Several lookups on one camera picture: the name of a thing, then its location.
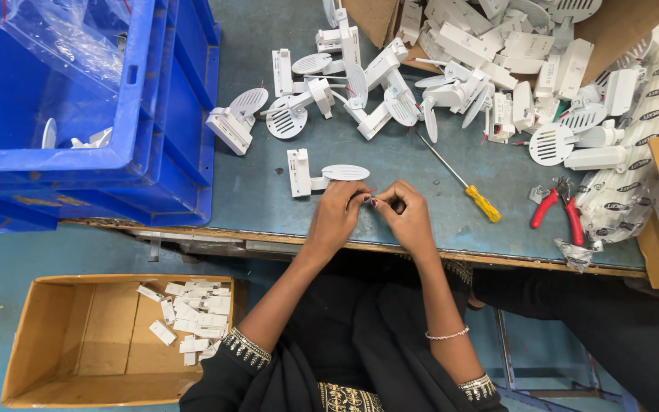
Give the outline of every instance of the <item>embroidered sleeve cuff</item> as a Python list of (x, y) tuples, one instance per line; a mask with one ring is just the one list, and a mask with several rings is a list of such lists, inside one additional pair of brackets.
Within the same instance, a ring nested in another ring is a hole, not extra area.
[(271, 361), (271, 354), (243, 336), (238, 328), (233, 328), (220, 346), (230, 351), (235, 357), (249, 363), (257, 371)]
[(457, 386), (464, 392), (470, 402), (490, 398), (497, 392), (497, 389), (495, 389), (494, 384), (492, 384), (490, 377), (486, 373), (485, 376), (479, 379)]

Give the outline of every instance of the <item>bracelet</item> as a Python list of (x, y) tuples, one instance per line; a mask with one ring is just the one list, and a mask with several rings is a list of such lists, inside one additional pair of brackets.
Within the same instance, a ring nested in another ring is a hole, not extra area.
[(426, 331), (426, 337), (430, 340), (447, 340), (447, 339), (455, 338), (457, 336), (462, 336), (463, 334), (466, 334), (467, 332), (469, 332), (469, 326), (464, 325), (464, 330), (462, 332), (457, 332), (457, 333), (454, 333), (453, 335), (449, 335), (449, 336), (429, 336), (428, 331)]

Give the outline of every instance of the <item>red-handled pliers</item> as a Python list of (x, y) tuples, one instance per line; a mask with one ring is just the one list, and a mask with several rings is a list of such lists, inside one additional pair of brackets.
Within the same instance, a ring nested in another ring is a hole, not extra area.
[(551, 189), (551, 192), (545, 199), (538, 205), (535, 210), (533, 220), (530, 222), (530, 227), (537, 229), (543, 221), (543, 217), (548, 209), (558, 201), (559, 196), (563, 199), (563, 209), (568, 214), (568, 220), (571, 222), (571, 232), (573, 235), (573, 244), (576, 246), (583, 245), (583, 230), (581, 230), (581, 220), (579, 219), (579, 212), (574, 205), (575, 197), (571, 197), (571, 181), (561, 177), (558, 188)]

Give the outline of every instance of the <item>plastic wrapper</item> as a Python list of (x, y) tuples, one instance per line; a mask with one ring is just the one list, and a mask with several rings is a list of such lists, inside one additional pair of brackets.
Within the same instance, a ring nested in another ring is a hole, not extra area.
[(591, 240), (614, 243), (636, 236), (653, 212), (659, 175), (647, 142), (659, 137), (659, 49), (646, 66), (629, 113), (622, 117), (627, 169), (588, 174), (576, 194), (581, 226)]
[(566, 266), (578, 270), (580, 274), (591, 265), (591, 258), (594, 257), (594, 253), (602, 251), (601, 242), (595, 242), (591, 248), (572, 245), (564, 242), (563, 239), (554, 239), (554, 242), (566, 257)]
[(133, 0), (0, 0), (0, 28), (52, 69), (106, 98), (118, 94)]

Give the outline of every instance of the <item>blue plastic crate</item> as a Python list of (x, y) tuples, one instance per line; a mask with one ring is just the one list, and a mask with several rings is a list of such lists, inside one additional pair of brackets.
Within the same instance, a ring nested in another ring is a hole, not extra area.
[[(214, 134), (204, 120), (215, 106), (220, 25), (206, 0), (136, 2), (132, 11), (112, 103), (0, 30), (0, 232), (52, 229), (59, 217), (209, 220)], [(111, 143), (35, 149), (50, 117), (60, 145), (113, 126)]]

